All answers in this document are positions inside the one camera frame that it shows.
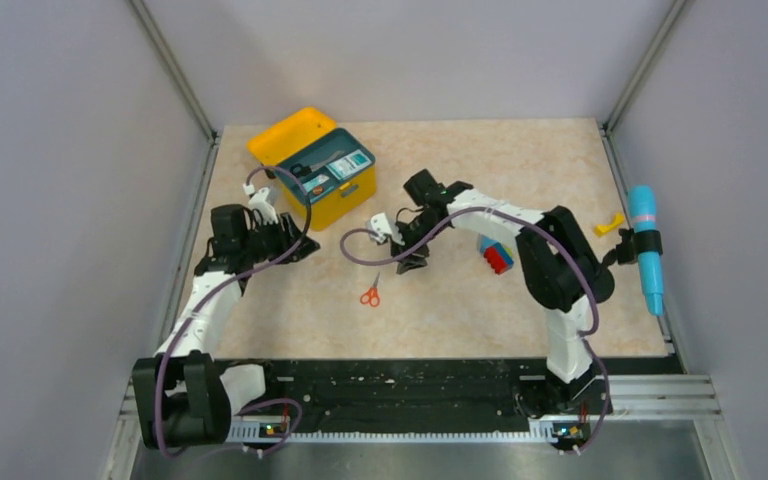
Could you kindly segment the teal divided plastic tray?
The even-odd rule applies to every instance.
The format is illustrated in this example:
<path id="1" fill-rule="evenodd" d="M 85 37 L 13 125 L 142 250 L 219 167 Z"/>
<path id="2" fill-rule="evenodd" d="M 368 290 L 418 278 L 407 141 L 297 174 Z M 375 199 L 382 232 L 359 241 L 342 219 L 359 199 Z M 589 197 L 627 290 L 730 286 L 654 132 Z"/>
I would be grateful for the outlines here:
<path id="1" fill-rule="evenodd" d="M 290 172 L 290 168 L 294 164 L 301 163 L 302 165 L 309 165 L 311 163 L 325 159 L 337 150 L 343 150 L 345 152 L 343 156 L 356 150 L 361 150 L 372 160 L 372 164 L 365 168 L 363 171 L 358 172 L 356 175 L 345 181 L 337 180 L 327 169 L 327 165 L 316 170 L 311 175 L 305 176 L 304 178 L 297 178 Z M 375 163 L 376 158 L 369 149 L 367 149 L 348 130 L 338 127 L 328 132 L 323 137 L 315 140 L 310 145 L 304 147 L 299 152 L 291 155 L 285 161 L 281 162 L 279 164 L 279 170 L 276 171 L 275 174 L 277 178 L 283 183 L 283 185 L 289 189 L 289 192 L 297 200 L 299 200 L 301 204 L 304 204 L 305 199 L 308 199 L 311 205 L 315 205 L 317 202 L 322 201 L 329 194 L 338 191 L 344 184 L 347 184 L 352 180 L 356 180 L 361 173 L 365 173 L 367 170 L 370 170 L 375 165 Z M 318 174 L 326 174 L 330 177 L 330 180 L 323 187 L 324 192 L 321 195 L 314 195 L 312 191 L 306 191 L 303 184 Z"/>

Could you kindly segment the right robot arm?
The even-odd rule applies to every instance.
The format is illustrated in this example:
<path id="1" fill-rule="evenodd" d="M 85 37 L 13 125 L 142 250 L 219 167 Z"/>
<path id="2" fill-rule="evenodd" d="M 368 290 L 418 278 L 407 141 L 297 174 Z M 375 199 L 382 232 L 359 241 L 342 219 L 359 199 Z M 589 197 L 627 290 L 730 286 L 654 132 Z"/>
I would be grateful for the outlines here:
<path id="1" fill-rule="evenodd" d="M 596 257 L 572 212 L 563 206 L 541 212 L 492 198 L 472 185 L 438 182 L 426 169 L 404 190 L 419 208 L 408 222 L 394 223 L 390 253 L 398 274 L 423 268 L 425 239 L 437 225 L 469 230 L 511 249 L 528 292 L 546 312 L 549 353 L 546 397 L 560 412 L 572 412 L 587 397 L 595 372 L 582 339 L 589 307 L 606 301 L 615 282 Z"/>

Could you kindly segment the orange handled small scissors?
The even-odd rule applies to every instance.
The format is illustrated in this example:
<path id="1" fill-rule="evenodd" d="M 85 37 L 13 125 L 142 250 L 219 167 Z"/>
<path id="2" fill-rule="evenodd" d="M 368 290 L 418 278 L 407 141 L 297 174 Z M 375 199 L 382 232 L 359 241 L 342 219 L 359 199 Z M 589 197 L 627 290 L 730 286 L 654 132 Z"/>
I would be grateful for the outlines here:
<path id="1" fill-rule="evenodd" d="M 380 281 L 380 273 L 377 273 L 371 286 L 359 298 L 359 302 L 362 305 L 366 305 L 373 308 L 376 308 L 380 305 L 380 296 L 378 292 L 379 281 Z"/>

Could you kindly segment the black round stand base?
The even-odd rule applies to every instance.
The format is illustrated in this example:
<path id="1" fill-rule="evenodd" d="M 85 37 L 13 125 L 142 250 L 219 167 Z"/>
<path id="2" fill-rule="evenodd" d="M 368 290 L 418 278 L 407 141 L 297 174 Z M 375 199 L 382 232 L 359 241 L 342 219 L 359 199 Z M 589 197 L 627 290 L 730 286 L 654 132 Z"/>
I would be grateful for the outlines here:
<path id="1" fill-rule="evenodd" d="M 597 304 L 606 302 L 613 295 L 615 279 L 608 266 L 600 264 L 596 268 L 590 287 Z"/>

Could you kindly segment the blue cylinder tool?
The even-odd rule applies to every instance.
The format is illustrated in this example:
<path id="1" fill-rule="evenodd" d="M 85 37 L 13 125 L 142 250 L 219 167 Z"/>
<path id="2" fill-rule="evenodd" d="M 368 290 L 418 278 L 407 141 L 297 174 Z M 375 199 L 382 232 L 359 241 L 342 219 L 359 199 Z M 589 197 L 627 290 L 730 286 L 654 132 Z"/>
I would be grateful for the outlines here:
<path id="1" fill-rule="evenodd" d="M 664 284 L 661 264 L 663 245 L 657 229 L 657 202 L 654 191 L 638 185 L 628 193 L 630 225 L 641 289 L 647 309 L 653 316 L 664 314 Z"/>

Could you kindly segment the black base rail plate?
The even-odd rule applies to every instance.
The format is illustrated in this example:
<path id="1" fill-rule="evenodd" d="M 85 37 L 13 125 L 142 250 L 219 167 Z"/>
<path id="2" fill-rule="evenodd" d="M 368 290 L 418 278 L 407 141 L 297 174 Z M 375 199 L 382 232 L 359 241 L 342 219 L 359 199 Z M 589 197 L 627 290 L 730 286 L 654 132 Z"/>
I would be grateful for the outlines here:
<path id="1" fill-rule="evenodd" d="M 619 404 L 619 384 L 681 368 L 672 357 L 607 358 L 564 384 L 536 358 L 249 360 L 256 393 L 222 408 L 232 360 L 176 359 L 160 407 L 172 447 L 217 444 L 237 414 L 267 417 L 273 435 L 523 432 L 552 415 L 597 417 Z"/>

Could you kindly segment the black handled scissors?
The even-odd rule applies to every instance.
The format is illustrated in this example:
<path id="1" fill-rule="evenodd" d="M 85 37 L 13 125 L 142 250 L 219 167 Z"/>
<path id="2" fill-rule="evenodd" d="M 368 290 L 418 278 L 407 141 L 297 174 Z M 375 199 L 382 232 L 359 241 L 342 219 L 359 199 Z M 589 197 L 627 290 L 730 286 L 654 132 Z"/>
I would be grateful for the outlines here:
<path id="1" fill-rule="evenodd" d="M 302 165 L 301 163 L 297 163 L 290 168 L 290 172 L 297 178 L 304 178 L 305 176 L 311 175 L 316 170 L 326 166 L 328 163 L 342 157 L 344 154 L 345 152 L 343 150 L 337 150 L 325 159 L 319 160 L 318 162 L 311 163 L 309 165 Z"/>

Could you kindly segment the yellow medicine box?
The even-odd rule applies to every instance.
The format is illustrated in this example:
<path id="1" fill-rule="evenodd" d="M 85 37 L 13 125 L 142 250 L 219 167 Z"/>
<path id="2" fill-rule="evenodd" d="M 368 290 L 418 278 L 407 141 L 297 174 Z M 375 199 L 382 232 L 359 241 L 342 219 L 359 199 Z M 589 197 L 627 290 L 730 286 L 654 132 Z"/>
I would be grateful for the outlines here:
<path id="1" fill-rule="evenodd" d="M 247 142 L 249 153 L 264 166 L 279 166 L 291 155 L 299 152 L 328 132 L 340 127 L 336 120 L 314 107 L 305 107 L 255 135 Z M 300 215 L 305 214 L 301 204 L 283 185 L 285 198 Z M 312 207 L 311 228 L 321 231 L 351 210 L 371 198 L 377 189 L 376 163 L 356 180 L 340 187 Z"/>

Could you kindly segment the yellow object at edge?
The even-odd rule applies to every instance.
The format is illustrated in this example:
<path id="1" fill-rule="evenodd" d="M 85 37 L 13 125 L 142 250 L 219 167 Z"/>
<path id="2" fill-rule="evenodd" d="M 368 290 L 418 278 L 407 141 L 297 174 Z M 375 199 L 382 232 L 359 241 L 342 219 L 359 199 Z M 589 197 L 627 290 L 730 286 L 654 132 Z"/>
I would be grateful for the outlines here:
<path id="1" fill-rule="evenodd" d="M 625 215 L 621 212 L 616 212 L 609 222 L 595 225 L 593 227 L 593 233 L 597 237 L 603 237 L 613 231 L 618 230 L 625 224 L 625 222 Z"/>

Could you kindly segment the toy brick block assembly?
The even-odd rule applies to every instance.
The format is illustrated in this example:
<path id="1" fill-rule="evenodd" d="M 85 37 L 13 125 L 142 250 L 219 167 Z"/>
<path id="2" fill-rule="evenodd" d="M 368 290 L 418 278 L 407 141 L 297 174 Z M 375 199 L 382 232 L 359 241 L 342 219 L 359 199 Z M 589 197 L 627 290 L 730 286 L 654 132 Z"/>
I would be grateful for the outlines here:
<path id="1" fill-rule="evenodd" d="M 502 243 L 487 236 L 478 236 L 477 248 L 479 254 L 496 275 L 506 273 L 515 264 L 511 251 Z"/>

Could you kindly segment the gauze packet teal white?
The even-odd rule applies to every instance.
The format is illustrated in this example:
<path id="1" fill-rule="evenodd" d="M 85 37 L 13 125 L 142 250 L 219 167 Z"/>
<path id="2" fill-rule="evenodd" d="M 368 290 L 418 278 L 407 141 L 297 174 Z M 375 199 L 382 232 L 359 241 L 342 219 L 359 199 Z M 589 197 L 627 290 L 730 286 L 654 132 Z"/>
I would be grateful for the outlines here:
<path id="1" fill-rule="evenodd" d="M 361 150 L 351 152 L 327 164 L 327 169 L 339 181 L 345 181 L 372 164 L 372 160 Z"/>

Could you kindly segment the teal bandage roll packet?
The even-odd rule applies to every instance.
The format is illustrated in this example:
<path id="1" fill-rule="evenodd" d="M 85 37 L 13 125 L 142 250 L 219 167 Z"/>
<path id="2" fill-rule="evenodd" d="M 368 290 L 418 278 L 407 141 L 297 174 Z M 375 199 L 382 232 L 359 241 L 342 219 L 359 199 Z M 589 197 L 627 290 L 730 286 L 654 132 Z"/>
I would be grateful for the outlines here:
<path id="1" fill-rule="evenodd" d="M 330 180 L 330 177 L 326 174 L 318 174 L 309 180 L 307 180 L 303 186 L 306 191 L 313 191 L 317 188 L 323 188 L 327 182 Z"/>

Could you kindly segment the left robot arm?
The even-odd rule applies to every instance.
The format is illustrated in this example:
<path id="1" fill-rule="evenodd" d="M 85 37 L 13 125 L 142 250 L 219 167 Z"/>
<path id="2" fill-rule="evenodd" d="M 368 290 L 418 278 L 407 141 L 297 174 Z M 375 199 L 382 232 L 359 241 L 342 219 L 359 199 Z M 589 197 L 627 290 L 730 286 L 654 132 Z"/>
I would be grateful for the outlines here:
<path id="1" fill-rule="evenodd" d="M 211 210 L 210 223 L 184 310 L 156 353 L 138 359 L 131 372 L 143 442 L 169 458 L 224 443 L 233 416 L 247 405 L 262 414 L 277 407 L 281 388 L 263 366 L 221 367 L 212 353 L 254 274 L 320 248 L 288 213 L 269 222 L 249 207 L 227 204 Z"/>

